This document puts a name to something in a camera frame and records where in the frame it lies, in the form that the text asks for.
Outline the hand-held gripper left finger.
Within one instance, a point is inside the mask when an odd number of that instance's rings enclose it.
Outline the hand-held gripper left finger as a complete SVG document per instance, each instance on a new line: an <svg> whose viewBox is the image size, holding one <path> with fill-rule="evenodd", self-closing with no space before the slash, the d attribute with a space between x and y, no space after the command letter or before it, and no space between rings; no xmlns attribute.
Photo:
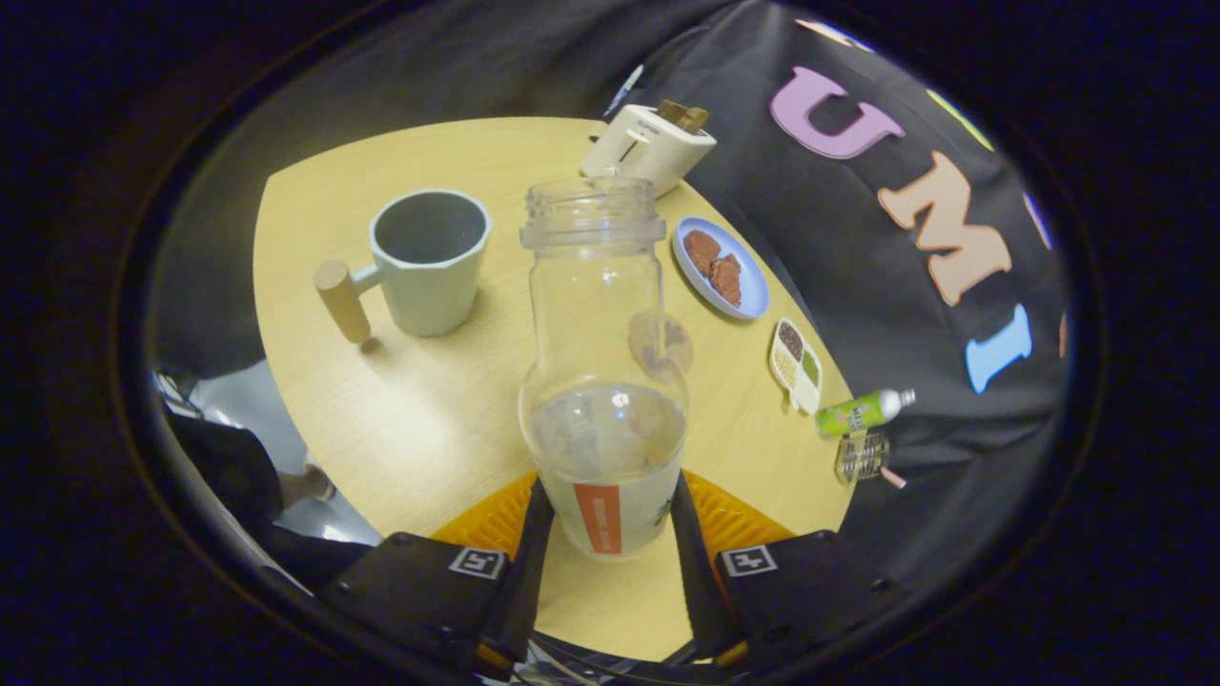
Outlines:
<svg viewBox="0 0 1220 686"><path fill-rule="evenodd" d="M527 474L436 533L388 535L318 599L444 666L508 674L536 632L554 515Z"/></svg>

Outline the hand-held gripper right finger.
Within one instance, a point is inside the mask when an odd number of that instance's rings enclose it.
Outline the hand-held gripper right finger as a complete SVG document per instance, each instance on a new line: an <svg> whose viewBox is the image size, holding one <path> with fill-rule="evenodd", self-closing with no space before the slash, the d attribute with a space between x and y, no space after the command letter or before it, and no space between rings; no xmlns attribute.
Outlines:
<svg viewBox="0 0 1220 686"><path fill-rule="evenodd" d="M909 591L831 530L797 535L684 470L670 502L695 657L761 670L826 651Z"/></svg>

